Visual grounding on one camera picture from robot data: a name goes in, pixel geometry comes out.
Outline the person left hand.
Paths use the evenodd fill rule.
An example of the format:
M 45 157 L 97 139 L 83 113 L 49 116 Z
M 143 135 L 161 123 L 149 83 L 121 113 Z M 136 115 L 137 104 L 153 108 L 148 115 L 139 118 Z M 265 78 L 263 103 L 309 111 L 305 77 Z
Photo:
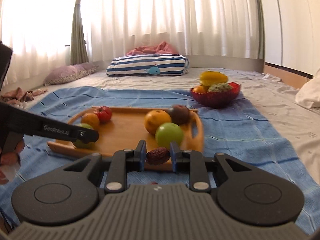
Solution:
M 13 151 L 1 153 L 1 185 L 14 180 L 21 167 L 20 153 L 24 146 L 24 140 L 21 140 Z

